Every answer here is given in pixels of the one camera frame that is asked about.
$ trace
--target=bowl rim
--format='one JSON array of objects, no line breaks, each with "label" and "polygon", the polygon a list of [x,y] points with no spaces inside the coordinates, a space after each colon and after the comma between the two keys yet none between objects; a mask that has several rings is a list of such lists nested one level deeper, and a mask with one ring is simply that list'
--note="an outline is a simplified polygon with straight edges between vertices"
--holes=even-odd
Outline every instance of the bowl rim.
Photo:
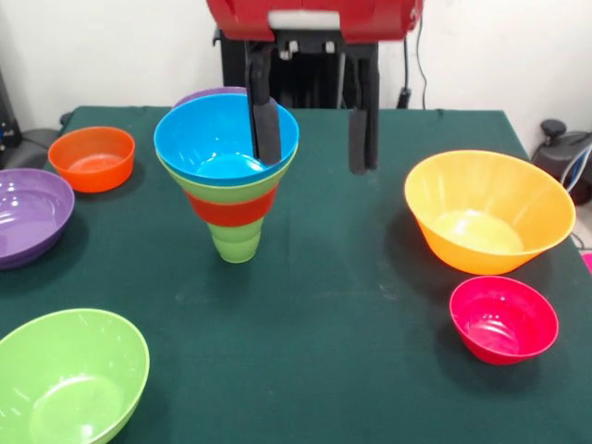
[{"label": "bowl rim", "polygon": [[289,118],[289,121],[291,122],[291,124],[293,125],[293,127],[296,130],[296,137],[294,140],[294,143],[291,145],[290,147],[290,151],[288,153],[288,155],[286,156],[286,158],[282,158],[280,159],[280,161],[272,166],[268,166],[266,169],[264,169],[263,171],[256,171],[253,174],[249,174],[247,176],[240,176],[240,177],[235,177],[235,178],[210,178],[210,177],[205,177],[205,176],[199,176],[199,175],[194,175],[191,174],[187,171],[183,171],[181,170],[181,168],[178,168],[177,166],[174,166],[171,162],[170,159],[168,159],[165,155],[163,155],[160,151],[159,148],[159,144],[157,143],[157,135],[161,132],[161,128],[164,125],[165,121],[168,120],[169,118],[171,118],[170,116],[175,115],[177,113],[181,113],[182,110],[187,107],[189,108],[190,106],[192,106],[193,104],[195,104],[196,102],[201,102],[201,101],[208,101],[208,100],[219,100],[220,98],[223,98],[222,100],[224,100],[224,98],[228,98],[228,97],[240,97],[240,98],[244,98],[245,94],[244,93],[234,93],[234,92],[222,92],[222,93],[210,93],[201,97],[197,97],[195,99],[190,100],[189,102],[186,102],[182,105],[179,106],[175,106],[172,107],[158,122],[158,125],[156,125],[156,129],[154,130],[154,137],[153,137],[153,142],[154,142],[154,148],[156,150],[156,153],[158,154],[159,158],[162,160],[162,162],[166,163],[166,165],[173,170],[178,176],[181,176],[182,178],[191,181],[191,179],[189,178],[185,178],[184,176],[181,175],[187,175],[190,176],[191,178],[193,178],[193,180],[207,180],[207,181],[211,181],[211,182],[216,182],[216,185],[211,184],[210,186],[217,186],[217,187],[223,187],[223,188],[227,188],[225,187],[225,182],[230,182],[232,183],[233,181],[242,181],[242,180],[256,180],[257,175],[260,174],[264,174],[265,172],[267,172],[269,169],[284,163],[284,162],[289,162],[290,158],[294,155],[294,153],[296,152],[296,150],[298,149],[298,146],[300,144],[300,126],[298,125],[298,120],[296,120],[296,117],[294,117],[294,115],[284,106],[280,105],[280,104],[276,104],[276,106],[280,109],[283,110],[283,112],[286,113],[286,115]]},{"label": "bowl rim", "polygon": [[[549,343],[547,345],[545,345],[544,347],[542,347],[541,349],[537,350],[537,351],[533,351],[530,353],[507,353],[507,352],[503,352],[503,351],[497,351],[494,349],[491,349],[485,345],[482,345],[479,341],[474,340],[473,338],[471,338],[465,331],[464,329],[460,326],[456,316],[454,315],[454,312],[452,311],[452,303],[454,301],[454,299],[456,297],[458,297],[458,294],[460,292],[460,290],[472,283],[475,280],[483,280],[483,279],[488,279],[488,280],[497,280],[497,281],[506,281],[506,282],[511,282],[513,285],[522,287],[524,289],[527,289],[529,293],[531,293],[534,297],[540,299],[543,304],[549,308],[552,317],[554,319],[554,327],[555,327],[555,332],[553,334],[553,337],[551,338],[551,340],[549,341]],[[529,359],[529,358],[534,358],[535,356],[538,356],[539,354],[542,354],[544,352],[546,352],[548,349],[550,349],[552,347],[552,345],[555,343],[555,341],[557,340],[557,338],[559,337],[559,330],[560,330],[560,322],[559,322],[559,317],[557,316],[557,312],[555,311],[555,309],[553,308],[553,305],[549,302],[549,300],[543,296],[542,293],[540,293],[538,290],[534,289],[533,287],[531,287],[530,285],[524,284],[523,282],[521,282],[520,280],[516,280],[516,279],[512,279],[511,277],[504,277],[504,276],[475,276],[475,277],[471,277],[469,279],[464,280],[463,282],[461,282],[452,292],[451,296],[450,296],[450,300],[449,300],[449,313],[450,313],[450,318],[452,319],[452,324],[454,325],[454,327],[456,328],[456,330],[459,332],[459,334],[469,340],[471,343],[477,345],[479,348],[486,350],[490,353],[496,354],[498,356],[503,356],[505,358],[518,358],[521,360],[525,360],[525,359]]]},{"label": "bowl rim", "polygon": [[[431,228],[431,224],[427,223],[426,220],[422,217],[420,217],[416,211],[414,210],[410,199],[409,199],[409,184],[410,184],[410,180],[412,178],[412,174],[417,170],[417,168],[419,166],[421,166],[424,162],[428,162],[428,161],[434,161],[437,158],[440,157],[445,157],[445,156],[452,156],[452,155],[458,155],[458,154],[479,154],[479,155],[489,155],[489,156],[494,156],[494,157],[503,157],[506,159],[510,159],[513,162],[516,163],[520,163],[523,164],[525,167],[528,167],[529,169],[531,169],[532,171],[534,171],[536,174],[538,174],[539,176],[543,176],[547,179],[550,180],[550,182],[552,183],[552,186],[555,187],[558,191],[563,193],[563,196],[565,197],[565,199],[567,199],[568,202],[571,203],[571,212],[570,212],[570,224],[569,227],[565,230],[565,232],[559,236],[558,240],[549,243],[547,245],[544,245],[542,247],[539,248],[535,248],[532,250],[522,250],[520,252],[517,253],[492,253],[486,250],[480,250],[480,249],[476,249],[476,248],[471,248],[471,247],[467,247],[466,245],[460,244],[452,239],[450,239],[449,237],[443,235],[442,233],[435,231]],[[565,241],[567,239],[567,237],[570,235],[570,233],[574,230],[574,226],[575,226],[575,220],[576,220],[576,212],[575,212],[575,205],[574,205],[574,201],[572,200],[572,197],[570,196],[569,192],[567,192],[567,190],[565,190],[562,185],[555,180],[555,178],[553,178],[549,173],[547,173],[546,171],[543,171],[542,169],[540,169],[538,166],[535,166],[533,164],[531,164],[530,162],[523,160],[519,157],[515,157],[513,155],[509,155],[509,154],[503,154],[503,153],[497,153],[495,151],[489,151],[489,150],[478,150],[478,149],[467,149],[467,150],[451,150],[451,151],[445,151],[443,153],[438,153],[438,154],[433,154],[430,155],[429,157],[426,157],[425,159],[421,160],[420,162],[418,162],[417,164],[415,164],[415,166],[413,166],[413,168],[411,169],[411,171],[407,174],[407,177],[405,178],[405,185],[404,185],[404,195],[405,195],[405,202],[407,203],[407,206],[409,207],[409,209],[411,210],[411,212],[413,213],[413,216],[424,226],[427,227],[430,231],[436,233],[440,238],[445,239],[446,241],[464,248],[466,250],[472,251],[472,252],[478,252],[478,253],[483,253],[483,254],[489,254],[489,255],[493,255],[493,256],[501,256],[501,257],[523,257],[523,256],[527,256],[527,255],[531,255],[531,254],[540,254],[543,253],[547,250],[550,250],[551,248],[556,247],[557,245],[559,245],[560,243],[562,243],[563,241]]]},{"label": "bowl rim", "polygon": [[[60,166],[56,163],[55,159],[52,158],[52,154],[55,155],[56,146],[58,143],[66,141],[67,139],[70,139],[70,138],[77,136],[79,134],[82,134],[84,132],[96,132],[96,131],[105,131],[105,130],[108,130],[109,132],[118,132],[120,135],[124,136],[124,138],[127,139],[128,142],[131,142],[131,149],[129,150],[129,153],[127,153],[126,156],[123,157],[116,164],[111,165],[111,166],[107,166],[107,167],[104,167],[101,169],[97,169],[96,171],[93,171],[93,172],[80,172],[80,171],[72,171],[69,168]],[[89,176],[104,174],[107,171],[111,171],[113,169],[120,167],[121,165],[127,164],[130,161],[130,159],[133,159],[135,153],[136,153],[136,140],[133,138],[133,136],[131,134],[129,134],[124,129],[121,129],[118,127],[109,127],[109,126],[99,125],[99,126],[74,129],[73,131],[67,132],[66,134],[63,134],[62,136],[60,136],[57,140],[55,140],[51,144],[51,146],[49,147],[49,150],[47,150],[47,160],[49,161],[51,166],[53,168],[55,168],[55,170],[59,173],[67,173],[69,176],[75,176],[75,177],[79,177],[79,178],[88,178]]]},{"label": "bowl rim", "polygon": [[94,442],[98,442],[99,440],[104,438],[106,435],[111,433],[113,430],[115,430],[117,428],[117,426],[121,423],[121,421],[123,421],[123,419],[125,419],[129,414],[131,414],[131,412],[133,412],[133,410],[136,408],[136,406],[140,402],[140,398],[142,397],[142,394],[143,394],[144,389],[146,387],[146,382],[148,381],[148,376],[150,374],[150,351],[148,349],[148,344],[146,343],[146,339],[144,338],[141,331],[136,326],[134,326],[128,319],[123,317],[122,315],[114,313],[114,312],[110,312],[108,310],[103,310],[100,308],[68,308],[66,310],[58,310],[56,312],[43,314],[39,317],[35,317],[35,318],[31,319],[30,321],[27,321],[24,324],[16,327],[14,330],[10,331],[3,338],[0,339],[0,347],[2,347],[2,345],[5,342],[10,340],[12,337],[16,336],[21,330],[23,330],[27,327],[38,324],[48,318],[59,317],[61,315],[68,315],[71,313],[94,313],[94,314],[105,315],[106,317],[117,319],[118,321],[127,325],[131,329],[131,331],[134,332],[136,337],[140,340],[140,343],[142,345],[142,350],[144,353],[144,358],[146,361],[146,370],[145,370],[144,375],[142,377],[140,389],[138,390],[138,393],[136,393],[136,395],[134,396],[133,401],[129,403],[128,408],[125,410],[124,413],[122,413],[119,416],[119,418],[114,423],[112,423],[109,427],[107,427],[99,435],[97,435],[92,441],[89,442],[89,444],[93,444]]},{"label": "bowl rim", "polygon": [[293,162],[294,157],[296,157],[296,154],[298,153],[298,149],[299,149],[299,144],[296,145],[296,149],[294,150],[294,153],[292,153],[292,156],[290,159],[288,159],[288,162],[286,162],[286,164],[284,166],[282,166],[282,168],[280,168],[278,171],[274,172],[273,174],[256,180],[255,182],[249,182],[249,183],[244,183],[242,185],[228,185],[228,186],[224,186],[224,185],[207,185],[205,183],[201,183],[201,182],[196,182],[196,181],[192,181],[189,179],[185,179],[182,176],[180,176],[179,174],[177,174],[175,171],[173,171],[170,166],[167,165],[167,163],[165,162],[165,160],[160,156],[160,154],[158,152],[156,152],[156,158],[158,158],[158,161],[160,162],[160,164],[165,168],[165,171],[171,176],[172,179],[179,179],[181,182],[185,183],[186,185],[196,185],[200,188],[206,188],[210,191],[222,191],[222,190],[233,190],[236,191],[238,189],[243,189],[243,188],[248,188],[248,187],[252,187],[255,185],[259,185],[262,182],[266,181],[266,180],[271,180],[272,178],[275,178],[278,176],[278,174],[282,173],[283,171],[285,171]]},{"label": "bowl rim", "polygon": [[62,223],[55,229],[55,231],[52,234],[43,238],[43,240],[35,243],[34,245],[32,245],[30,247],[26,247],[22,250],[19,250],[17,252],[14,252],[14,253],[11,253],[8,255],[0,254],[0,261],[1,262],[4,262],[4,261],[8,262],[10,259],[12,259],[18,255],[21,255],[25,252],[29,252],[29,251],[35,249],[40,244],[42,244],[43,242],[50,239],[52,236],[55,236],[56,233],[59,233],[62,229],[64,229],[64,227],[66,226],[66,224],[68,223],[68,221],[72,217],[72,214],[74,213],[74,206],[76,206],[76,193],[72,189],[72,186],[68,183],[67,180],[65,180],[61,176],[57,175],[56,173],[52,173],[51,171],[47,171],[45,169],[36,169],[36,168],[9,168],[9,169],[0,170],[0,176],[3,176],[5,173],[8,173],[8,172],[15,172],[15,171],[18,173],[24,172],[25,174],[30,174],[30,173],[42,174],[43,176],[51,178],[51,180],[58,180],[58,181],[62,182],[64,185],[66,185],[66,189],[68,190],[68,196],[70,197],[69,208],[68,208],[68,213],[67,213],[66,217],[64,218]]},{"label": "bowl rim", "polygon": [[187,94],[182,99],[178,100],[172,107],[171,110],[180,107],[181,105],[185,105],[186,103],[199,99],[201,97],[206,97],[208,95],[216,95],[216,94],[240,94],[244,95],[247,93],[247,89],[244,86],[215,86],[213,88],[206,88],[204,90],[199,90],[192,92],[191,94]]}]

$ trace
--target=large yellow bowl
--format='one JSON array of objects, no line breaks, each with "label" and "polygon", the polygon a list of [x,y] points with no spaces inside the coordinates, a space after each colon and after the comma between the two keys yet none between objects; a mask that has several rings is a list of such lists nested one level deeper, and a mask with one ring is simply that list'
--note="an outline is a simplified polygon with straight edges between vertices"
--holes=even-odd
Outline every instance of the large yellow bowl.
[{"label": "large yellow bowl", "polygon": [[512,271],[575,223],[574,202],[553,177],[488,151],[428,157],[409,173],[405,199],[434,254],[476,275]]}]

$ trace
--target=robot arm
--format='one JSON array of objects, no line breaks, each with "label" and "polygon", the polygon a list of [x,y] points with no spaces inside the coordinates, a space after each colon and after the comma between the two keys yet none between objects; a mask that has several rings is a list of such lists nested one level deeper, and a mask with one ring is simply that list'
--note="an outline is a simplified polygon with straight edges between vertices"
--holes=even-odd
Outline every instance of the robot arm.
[{"label": "robot arm", "polygon": [[423,0],[207,0],[217,26],[245,42],[254,156],[280,159],[278,113],[269,97],[271,53],[346,54],[354,63],[350,170],[376,169],[378,42],[400,40],[419,19]]}]

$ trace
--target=small red bowl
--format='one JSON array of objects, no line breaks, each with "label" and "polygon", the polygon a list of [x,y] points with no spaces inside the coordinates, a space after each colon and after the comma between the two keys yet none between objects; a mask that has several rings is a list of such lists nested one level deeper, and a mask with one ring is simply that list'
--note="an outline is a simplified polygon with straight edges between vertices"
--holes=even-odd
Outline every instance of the small red bowl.
[{"label": "small red bowl", "polygon": [[126,131],[90,127],[60,137],[49,148],[49,163],[80,192],[113,190],[133,170],[136,143]]},{"label": "small red bowl", "polygon": [[559,336],[559,319],[535,289],[497,276],[464,281],[450,298],[452,322],[481,361],[516,364],[545,352]]},{"label": "small red bowl", "polygon": [[198,199],[185,192],[197,216],[219,227],[242,227],[264,217],[274,204],[278,185],[266,194],[240,203],[214,203]]}]

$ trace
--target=green tablecloth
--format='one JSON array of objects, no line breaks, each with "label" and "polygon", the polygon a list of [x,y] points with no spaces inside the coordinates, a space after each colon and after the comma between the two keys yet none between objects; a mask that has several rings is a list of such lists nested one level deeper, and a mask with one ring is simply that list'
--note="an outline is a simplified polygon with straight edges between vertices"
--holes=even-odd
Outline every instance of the green tablecloth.
[{"label": "green tablecloth", "polygon": [[78,195],[63,240],[0,274],[0,334],[71,307],[115,311],[143,332],[151,374],[117,443],[592,442],[592,281],[573,245],[512,273],[555,306],[556,345],[524,364],[481,364],[448,313],[467,276],[427,249],[402,196],[433,153],[524,156],[503,114],[385,111],[379,170],[355,177],[347,114],[295,112],[301,150],[259,252],[229,265],[156,160],[166,111],[78,109],[67,130],[136,138],[134,174]]}]

